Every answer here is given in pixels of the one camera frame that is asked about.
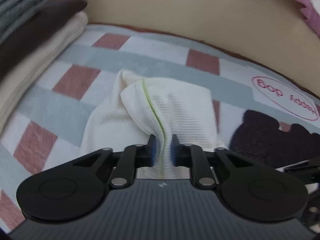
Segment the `beige bed base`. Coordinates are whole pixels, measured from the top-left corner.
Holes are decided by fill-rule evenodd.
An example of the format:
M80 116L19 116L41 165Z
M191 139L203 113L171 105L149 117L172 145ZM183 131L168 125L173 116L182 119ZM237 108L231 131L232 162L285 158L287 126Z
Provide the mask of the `beige bed base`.
M319 38L293 0L86 0L89 19L202 41L319 93Z

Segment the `cream folded cloth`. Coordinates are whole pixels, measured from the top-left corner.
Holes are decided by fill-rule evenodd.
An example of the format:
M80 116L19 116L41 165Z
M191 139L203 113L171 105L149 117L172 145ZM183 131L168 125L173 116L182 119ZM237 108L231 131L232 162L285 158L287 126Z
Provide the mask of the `cream folded cloth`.
M59 54L84 31L88 16L84 11L76 13L48 41L40 45L17 64L1 80L1 130L26 90L59 56Z

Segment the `cream white garment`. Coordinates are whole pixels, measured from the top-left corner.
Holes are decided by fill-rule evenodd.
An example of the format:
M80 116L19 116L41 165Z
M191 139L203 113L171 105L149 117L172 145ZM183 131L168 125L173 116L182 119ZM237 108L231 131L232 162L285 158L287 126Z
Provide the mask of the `cream white garment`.
M173 135L182 144L194 144L212 152L223 146L211 91L202 86L163 77L138 76L121 70L112 95L91 113L86 124L80 155L109 147L121 152L125 147L157 139L153 167L139 168L138 178L185 179L189 170L174 167L170 145Z

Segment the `dark brown folded cloth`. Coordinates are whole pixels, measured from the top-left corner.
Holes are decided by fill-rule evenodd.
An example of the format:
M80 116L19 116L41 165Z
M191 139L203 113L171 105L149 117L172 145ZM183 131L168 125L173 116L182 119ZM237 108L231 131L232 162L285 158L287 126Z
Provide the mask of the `dark brown folded cloth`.
M1 79L86 7L86 0L48 0L44 3L1 44Z

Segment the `checkered floor rug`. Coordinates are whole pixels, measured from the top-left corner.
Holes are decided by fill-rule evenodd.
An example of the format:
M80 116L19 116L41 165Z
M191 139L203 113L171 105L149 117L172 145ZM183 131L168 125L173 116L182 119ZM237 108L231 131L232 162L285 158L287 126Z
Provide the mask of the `checkered floor rug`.
M150 133L281 168L319 157L319 100L277 73L170 35L88 25L54 35L1 82L1 228L29 176Z

